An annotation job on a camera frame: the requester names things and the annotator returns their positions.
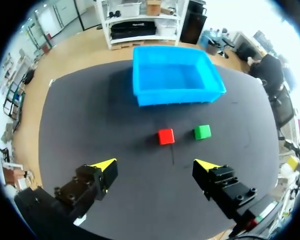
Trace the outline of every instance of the blue container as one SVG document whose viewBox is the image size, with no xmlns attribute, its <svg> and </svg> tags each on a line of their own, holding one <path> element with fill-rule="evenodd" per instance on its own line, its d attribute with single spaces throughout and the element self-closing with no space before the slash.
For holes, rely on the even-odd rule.
<svg viewBox="0 0 300 240">
<path fill-rule="evenodd" d="M 176 46 L 133 50 L 133 94 L 139 106 L 212 103 L 226 92 L 206 53 Z"/>
</svg>

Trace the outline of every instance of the cable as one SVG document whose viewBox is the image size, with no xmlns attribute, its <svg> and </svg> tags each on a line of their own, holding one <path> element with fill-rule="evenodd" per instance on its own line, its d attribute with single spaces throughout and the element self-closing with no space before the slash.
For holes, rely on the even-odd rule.
<svg viewBox="0 0 300 240">
<path fill-rule="evenodd" d="M 239 236 L 230 237 L 227 240 L 236 240 L 236 239 L 259 239 L 259 240 L 269 240 L 269 238 L 260 236 L 260 235 L 253 235 L 253 234 L 242 234 Z"/>
</svg>

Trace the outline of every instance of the red cube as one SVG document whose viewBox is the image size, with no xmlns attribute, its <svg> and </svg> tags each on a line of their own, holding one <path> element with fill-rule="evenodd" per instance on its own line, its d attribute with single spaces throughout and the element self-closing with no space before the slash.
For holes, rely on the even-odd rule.
<svg viewBox="0 0 300 240">
<path fill-rule="evenodd" d="M 172 128 L 160 129 L 158 131 L 158 136 L 160 145 L 173 144 L 175 142 L 174 131 Z"/>
</svg>

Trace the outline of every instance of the plastic bin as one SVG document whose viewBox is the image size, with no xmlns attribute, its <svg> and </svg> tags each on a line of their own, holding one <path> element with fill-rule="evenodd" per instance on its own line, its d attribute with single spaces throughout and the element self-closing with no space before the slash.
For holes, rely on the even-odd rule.
<svg viewBox="0 0 300 240">
<path fill-rule="evenodd" d="M 137 17 L 140 14 L 139 0 L 122 0 L 122 4 L 119 4 L 117 9 L 121 13 L 121 17 Z"/>
<path fill-rule="evenodd" d="M 176 46 L 133 50 L 133 94 L 139 106 L 212 103 L 226 92 L 207 54 Z"/>
<path fill-rule="evenodd" d="M 160 36 L 170 37 L 176 34 L 177 23 L 172 19 L 155 19 L 156 33 Z"/>
</svg>

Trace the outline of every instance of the yellow tape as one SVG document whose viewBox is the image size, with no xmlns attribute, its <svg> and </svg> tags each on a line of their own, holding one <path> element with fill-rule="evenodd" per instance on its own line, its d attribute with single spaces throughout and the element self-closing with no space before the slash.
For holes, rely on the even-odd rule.
<svg viewBox="0 0 300 240">
<path fill-rule="evenodd" d="M 215 165 L 215 164 L 207 162 L 207 161 L 202 161 L 200 159 L 195 159 L 194 161 L 197 161 L 207 172 L 209 171 L 209 169 L 221 167 L 219 165 Z"/>
<path fill-rule="evenodd" d="M 101 169 L 101 171 L 103 172 L 113 161 L 117 161 L 117 159 L 112 158 L 106 161 L 102 161 L 93 165 L 90 165 L 90 167 L 97 167 L 99 169 Z"/>
</svg>

